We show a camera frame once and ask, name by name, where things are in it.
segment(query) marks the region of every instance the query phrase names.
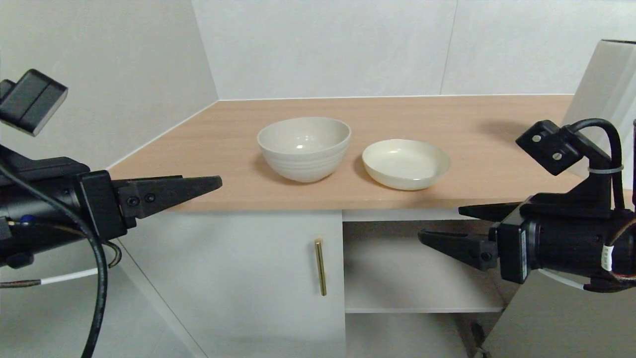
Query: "label sticker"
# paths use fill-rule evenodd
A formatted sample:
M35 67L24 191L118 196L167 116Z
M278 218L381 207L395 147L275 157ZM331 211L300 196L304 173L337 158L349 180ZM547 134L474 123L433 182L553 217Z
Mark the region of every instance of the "label sticker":
M528 257L525 248L525 231L521 231L521 277L528 277Z

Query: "ceramic bowl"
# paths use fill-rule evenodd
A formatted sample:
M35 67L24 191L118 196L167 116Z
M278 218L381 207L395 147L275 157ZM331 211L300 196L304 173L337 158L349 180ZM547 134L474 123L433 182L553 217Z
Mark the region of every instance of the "ceramic bowl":
M326 117L300 117L263 128L258 145L276 173L302 183L333 173L349 147L351 128Z
M450 169L450 157L423 141L385 140L368 146L362 160L378 183L400 190L428 188Z

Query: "bowl rim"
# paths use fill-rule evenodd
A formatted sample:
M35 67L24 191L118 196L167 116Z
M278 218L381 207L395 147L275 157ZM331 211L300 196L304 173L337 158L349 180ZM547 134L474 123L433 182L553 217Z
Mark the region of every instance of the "bowl rim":
M365 154L368 153L368 150L369 150L370 147L372 147L373 145L379 144L379 143L386 142L386 141L407 141L407 142L419 143L419 144L424 144L426 146L429 146L429 147L437 150L439 153L443 154L443 156L445 157L446 161L448 162L447 168L440 174L433 175L433 176L425 176L425 177L422 177L422 178L405 178L403 176L395 176L395 175L388 174L385 171L378 170L377 168L374 168L371 164L369 164L364 159L364 156L365 156ZM427 141L408 140L408 139L403 139L403 138L391 138L391 139L388 139L388 140L381 140L381 141L377 141L377 142L371 143L363 150L361 157L362 157L363 164L367 168L371 168L373 171L375 171L377 173L380 173L381 175L387 176L389 178L398 179L398 180L408 180L409 182L419 182L419 181L422 181L422 180L430 180L430 179L435 179L435 178L441 178L444 174L446 174L450 170L450 168L451 168L451 166L453 164L450 155L448 153L446 153L442 148L440 148L440 147L438 147L436 145L433 145L433 144L431 144L431 143L429 143Z
M299 119L308 119L308 118L328 119L328 120L331 120L331 121L334 121L334 122L339 122L339 123L343 124L343 125L345 126L345 128L347 128L347 136L345 137L345 139L343 139L343 140L339 141L338 143L336 143L336 144L334 144L334 145L332 145L332 146L330 146L330 147L327 147L327 148L324 148L324 149L320 149L320 150L314 150L314 151L311 151L311 152L298 153L298 154L296 154L296 153L280 152L280 151L278 151L278 150L274 150L274 149L268 148L266 145L262 144L262 142L261 142L261 134L263 134L263 132L265 132L265 131L266 131L268 128L270 128L271 126L273 126L273 125L277 125L277 124L281 124L281 123L284 123L284 122L290 122L290 121L294 121L294 120L299 120ZM258 134L256 135L256 141L258 142L258 145L259 145L262 149L268 150L268 151L273 152L273 153L277 153L277 154L284 154L284 155L307 155L307 154L316 154L316 153L320 153L320 152L325 152L325 151L327 151L327 150L334 149L334 148L336 148L336 147L337 147L337 146L339 146L339 145L342 145L342 143L345 143L346 141L348 141L348 140L351 138L351 132L352 132L352 131L351 131L351 127L350 127L348 124L346 124L345 122L343 122L343 121L341 121L341 120L339 120L339 119L335 119L335 118L331 118L331 117L320 117L320 116L295 117L295 118L289 118L289 119L279 120L279 121L277 121L277 122L274 122L274 123L268 124L267 126L265 126L264 128L262 128L262 129L258 132Z

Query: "deep bowl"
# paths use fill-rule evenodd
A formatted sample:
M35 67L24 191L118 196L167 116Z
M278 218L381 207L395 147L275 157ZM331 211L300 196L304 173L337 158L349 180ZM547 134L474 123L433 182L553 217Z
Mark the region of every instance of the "deep bowl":
M302 183L336 171L349 147L351 128L326 117L300 117L263 128L257 135L263 157L276 173Z

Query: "robotic arm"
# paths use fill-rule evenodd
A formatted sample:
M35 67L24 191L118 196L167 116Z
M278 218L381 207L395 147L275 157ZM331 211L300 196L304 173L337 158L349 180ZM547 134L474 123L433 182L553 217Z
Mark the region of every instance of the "robotic arm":
M606 131L610 157L578 132L592 126ZM494 222L487 235L422 230L420 242L483 271L496 268L499 259L501 278L511 282L523 283L533 269L552 269L590 278L581 287L588 291L634 287L636 215L625 209L616 128L599 118L562 128L543 120L516 143L552 175L583 157L590 160L590 174L564 194L538 193L521 203L459 208L462 215Z
M29 70L17 82L0 82L0 121L36 136L66 98L67 88ZM30 160L0 145L0 267L30 265L34 255L88 239L97 269L97 300L82 357L93 354L106 304L107 269L102 245L126 235L136 220L222 186L219 176L164 176L112 180L108 171L61 157ZM44 284L2 282L0 289Z

